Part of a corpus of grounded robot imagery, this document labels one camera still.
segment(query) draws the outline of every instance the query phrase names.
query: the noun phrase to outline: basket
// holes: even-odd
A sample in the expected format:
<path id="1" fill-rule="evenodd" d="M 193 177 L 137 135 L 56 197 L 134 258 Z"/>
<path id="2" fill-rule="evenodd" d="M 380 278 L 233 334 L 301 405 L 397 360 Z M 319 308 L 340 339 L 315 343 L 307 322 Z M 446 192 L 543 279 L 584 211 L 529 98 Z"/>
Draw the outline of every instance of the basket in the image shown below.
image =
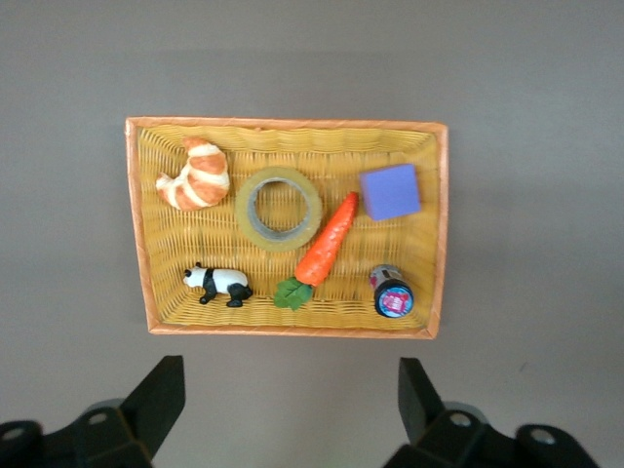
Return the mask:
<path id="1" fill-rule="evenodd" d="M 186 136 L 204 137 L 226 155 L 230 192 L 215 207 L 183 213 L 155 189 L 159 173 L 178 174 Z M 372 338 L 434 338 L 440 325 L 449 205 L 448 129 L 439 123 L 354 120 L 276 120 L 130 117 L 126 121 L 128 179 L 147 326 L 159 334 L 229 333 Z M 295 168 L 323 201 L 325 224 L 359 173 L 395 164 L 416 167 L 421 211 L 373 221 L 361 203 L 328 279 L 296 311 L 277 308 L 277 284 L 293 275 L 310 247 L 272 253 L 240 232 L 234 214 L 238 189 L 257 171 Z M 262 189 L 258 215 L 267 223 L 296 225 L 301 197 L 286 184 Z M 271 213 L 271 207 L 278 207 Z M 206 305 L 203 290 L 182 283 L 201 261 L 244 271 L 254 295 L 240 308 L 220 294 Z M 376 313 L 369 275 L 396 265 L 415 295 L 403 318 Z"/>

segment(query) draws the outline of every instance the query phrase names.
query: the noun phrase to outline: small bottle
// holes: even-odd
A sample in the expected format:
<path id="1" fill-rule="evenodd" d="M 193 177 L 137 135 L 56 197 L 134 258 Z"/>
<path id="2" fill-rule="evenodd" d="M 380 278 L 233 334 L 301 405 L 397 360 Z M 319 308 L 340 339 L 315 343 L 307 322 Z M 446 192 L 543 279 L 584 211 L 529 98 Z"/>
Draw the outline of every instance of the small bottle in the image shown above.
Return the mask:
<path id="1" fill-rule="evenodd" d="M 398 319 L 413 308 L 413 293 L 396 266 L 376 266 L 369 282 L 374 289 L 374 308 L 380 315 Z"/>

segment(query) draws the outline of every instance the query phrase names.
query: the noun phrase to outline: black metal part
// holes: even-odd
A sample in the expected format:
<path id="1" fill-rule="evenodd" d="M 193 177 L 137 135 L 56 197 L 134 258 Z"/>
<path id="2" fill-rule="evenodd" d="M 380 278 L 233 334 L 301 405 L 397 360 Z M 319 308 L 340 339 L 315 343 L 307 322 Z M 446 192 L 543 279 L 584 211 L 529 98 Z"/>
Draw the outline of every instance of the black metal part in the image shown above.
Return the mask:
<path id="1" fill-rule="evenodd" d="M 468 411 L 446 409 L 417 359 L 401 360 L 399 411 L 410 445 L 385 468 L 598 468 L 556 427 L 522 426 L 511 439 Z"/>
<path id="2" fill-rule="evenodd" d="M 1 424 L 0 467 L 150 467 L 184 401 L 182 357 L 167 356 L 119 408 L 92 409 L 47 436 L 34 421 Z"/>
<path id="3" fill-rule="evenodd" d="M 150 467 L 184 401 L 182 358 L 165 357 L 118 408 L 89 410 L 47 436 L 34 421 L 0 424 L 0 468 Z M 410 444 L 385 468 L 598 468 L 556 427 L 525 425 L 512 439 L 469 410 L 447 409 L 416 359 L 400 363 L 399 411 Z"/>

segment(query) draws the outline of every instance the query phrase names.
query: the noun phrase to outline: panda figurine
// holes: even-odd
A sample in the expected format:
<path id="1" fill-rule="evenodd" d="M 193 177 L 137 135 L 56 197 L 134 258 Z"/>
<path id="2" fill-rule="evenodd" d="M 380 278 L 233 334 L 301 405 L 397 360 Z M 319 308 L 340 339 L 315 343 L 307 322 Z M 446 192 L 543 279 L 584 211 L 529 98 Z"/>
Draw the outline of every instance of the panda figurine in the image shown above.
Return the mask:
<path id="1" fill-rule="evenodd" d="M 191 288 L 202 287 L 206 293 L 199 299 L 200 304 L 208 304 L 217 293 L 230 294 L 228 307 L 241 307 L 245 299 L 254 293 L 249 287 L 245 273 L 238 270 L 203 268 L 198 261 L 191 270 L 184 270 L 184 284 Z"/>

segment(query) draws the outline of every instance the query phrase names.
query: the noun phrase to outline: orange carrot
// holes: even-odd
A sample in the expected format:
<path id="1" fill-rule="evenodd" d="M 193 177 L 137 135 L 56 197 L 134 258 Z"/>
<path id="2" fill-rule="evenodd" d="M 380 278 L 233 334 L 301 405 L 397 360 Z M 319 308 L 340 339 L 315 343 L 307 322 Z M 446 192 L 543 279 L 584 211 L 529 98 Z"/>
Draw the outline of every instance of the orange carrot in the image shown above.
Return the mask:
<path id="1" fill-rule="evenodd" d="M 330 274 L 340 245 L 353 224 L 358 209 L 358 194 L 349 193 L 335 211 L 327 226 L 301 259 L 294 277 L 278 284 L 274 303 L 278 307 L 298 309 L 312 297 L 313 287 L 319 286 Z"/>
<path id="2" fill-rule="evenodd" d="M 358 208 L 358 194 L 349 193 L 331 217 L 321 236 L 294 270 L 295 278 L 304 285 L 317 287 L 330 274 L 344 236 L 353 223 Z"/>

